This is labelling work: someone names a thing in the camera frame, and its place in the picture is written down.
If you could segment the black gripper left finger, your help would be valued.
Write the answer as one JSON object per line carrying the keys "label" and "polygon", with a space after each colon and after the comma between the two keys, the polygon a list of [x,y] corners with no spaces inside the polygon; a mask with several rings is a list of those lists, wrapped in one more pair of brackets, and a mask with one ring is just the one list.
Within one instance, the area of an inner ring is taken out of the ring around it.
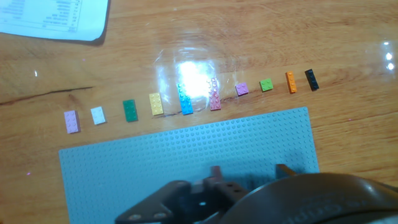
{"label": "black gripper left finger", "polygon": [[221,201],[239,201],[249,193],[235,182],[226,182],[220,166],[211,166],[210,172],[211,175],[203,180],[204,188]]}

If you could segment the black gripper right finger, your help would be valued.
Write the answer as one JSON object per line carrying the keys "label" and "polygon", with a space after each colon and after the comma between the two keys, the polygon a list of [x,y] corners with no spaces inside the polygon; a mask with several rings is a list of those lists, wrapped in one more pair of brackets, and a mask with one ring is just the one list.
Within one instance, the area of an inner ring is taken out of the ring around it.
{"label": "black gripper right finger", "polygon": [[285,164],[277,164],[275,166],[275,176],[276,179],[283,179],[287,177],[293,177],[296,175],[296,172],[291,168],[286,166]]}

